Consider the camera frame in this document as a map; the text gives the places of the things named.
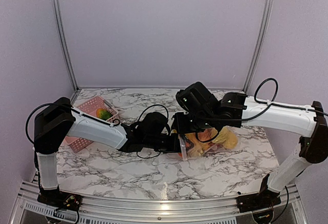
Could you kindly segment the orange green fake mango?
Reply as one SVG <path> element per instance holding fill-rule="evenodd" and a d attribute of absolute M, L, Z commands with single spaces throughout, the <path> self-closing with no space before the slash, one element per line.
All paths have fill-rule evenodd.
<path fill-rule="evenodd" d="M 113 116 L 112 113 L 107 109 L 98 108 L 96 110 L 96 117 L 102 120 L 109 120 L 112 116 Z"/>

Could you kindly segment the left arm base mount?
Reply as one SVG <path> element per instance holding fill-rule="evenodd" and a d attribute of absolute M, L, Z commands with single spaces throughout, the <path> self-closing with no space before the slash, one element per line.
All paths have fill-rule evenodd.
<path fill-rule="evenodd" d="M 78 211 L 81 199 L 81 195 L 61 191 L 59 187 L 54 190 L 44 190 L 40 187 L 37 201 L 56 207 L 57 210 Z"/>

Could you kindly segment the clear zip top bag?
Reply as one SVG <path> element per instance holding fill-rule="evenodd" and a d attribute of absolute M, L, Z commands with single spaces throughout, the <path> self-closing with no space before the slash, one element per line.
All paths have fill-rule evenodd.
<path fill-rule="evenodd" d="M 208 128 L 197 134 L 183 134 L 178 139 L 182 145 L 181 152 L 168 154 L 169 159 L 197 159 L 207 154 L 232 150 L 238 144 L 237 136 L 227 127 L 223 127 L 220 132 L 215 128 Z"/>

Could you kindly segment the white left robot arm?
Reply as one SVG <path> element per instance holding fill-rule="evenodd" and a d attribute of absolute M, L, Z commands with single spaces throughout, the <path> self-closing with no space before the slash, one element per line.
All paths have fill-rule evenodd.
<path fill-rule="evenodd" d="M 180 152 L 178 136 L 171 132 L 168 116 L 148 113 L 143 120 L 127 125 L 113 124 L 73 107 L 66 97 L 43 104 L 32 112 L 34 153 L 40 188 L 54 206 L 61 206 L 65 195 L 59 190 L 56 154 L 67 136 L 107 145 L 120 152 L 152 149 L 159 154 Z"/>

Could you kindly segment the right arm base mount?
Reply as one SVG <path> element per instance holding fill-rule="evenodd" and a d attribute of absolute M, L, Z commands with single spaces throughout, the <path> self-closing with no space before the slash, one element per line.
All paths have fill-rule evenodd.
<path fill-rule="evenodd" d="M 240 213 L 270 208 L 281 203 L 279 193 L 269 190 L 268 179 L 269 174 L 262 180 L 258 193 L 240 195 L 237 197 L 237 207 Z"/>

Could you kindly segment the yellow fake banana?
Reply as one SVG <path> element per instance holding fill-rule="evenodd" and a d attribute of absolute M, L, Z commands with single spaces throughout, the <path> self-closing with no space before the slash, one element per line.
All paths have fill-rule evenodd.
<path fill-rule="evenodd" d="M 222 145 L 225 149 L 234 149 L 238 144 L 238 138 L 233 131 L 223 127 L 218 136 L 213 140 L 213 143 Z"/>

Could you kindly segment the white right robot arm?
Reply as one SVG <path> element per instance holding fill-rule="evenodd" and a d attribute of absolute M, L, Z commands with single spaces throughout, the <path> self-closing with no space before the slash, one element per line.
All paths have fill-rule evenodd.
<path fill-rule="evenodd" d="M 321 104 L 294 106 L 229 92 L 218 100 L 206 88 L 180 90 L 176 94 L 183 112 L 175 114 L 174 129 L 197 157 L 213 146 L 233 149 L 238 139 L 229 129 L 242 126 L 264 127 L 300 135 L 299 145 L 275 171 L 262 180 L 254 203 L 264 208 L 275 195 L 312 164 L 327 158 L 327 122 Z"/>

